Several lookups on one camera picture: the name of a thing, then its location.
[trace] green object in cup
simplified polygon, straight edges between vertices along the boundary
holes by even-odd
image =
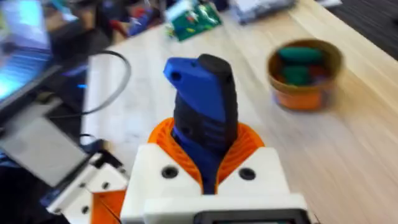
[[[278,54],[284,62],[293,64],[318,64],[323,60],[322,51],[311,47],[284,47]]]
[[[286,66],[282,74],[288,85],[304,86],[311,83],[310,71],[306,66]]]

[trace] black cable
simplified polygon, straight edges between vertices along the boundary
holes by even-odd
[[[125,72],[125,75],[124,75],[122,82],[121,82],[120,86],[118,87],[118,89],[110,97],[108,97],[108,99],[106,99],[102,104],[100,104],[99,106],[97,106],[96,108],[94,108],[92,110],[83,111],[78,114],[51,116],[51,117],[49,117],[50,119],[78,118],[80,116],[95,113],[95,112],[100,111],[100,110],[104,109],[105,107],[109,106],[124,91],[124,89],[126,89],[127,84],[129,83],[129,80],[131,78],[131,65],[130,65],[129,61],[123,55],[121,55],[117,52],[113,52],[111,50],[100,50],[99,52],[97,52],[93,55],[99,55],[99,54],[114,55],[114,56],[119,57],[121,60],[123,60],[125,66],[126,66],[126,72]]]

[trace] laptop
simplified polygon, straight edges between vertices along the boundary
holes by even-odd
[[[40,0],[0,1],[0,111],[60,69]]]

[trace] white plastic mount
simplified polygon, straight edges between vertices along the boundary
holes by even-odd
[[[162,177],[173,166],[178,175]],[[244,180],[239,171],[250,168],[256,178]],[[299,208],[307,205],[300,194],[290,193],[277,152],[261,147],[218,187],[217,195],[202,195],[198,183],[158,145],[138,149],[121,212],[123,224],[192,224],[197,213],[223,210]]]

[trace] laptop screen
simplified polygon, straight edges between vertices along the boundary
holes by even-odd
[[[0,102],[37,78],[50,58],[39,0],[0,1]]]
[[[5,0],[1,2],[5,41],[18,47],[50,49],[42,5],[39,0]]]

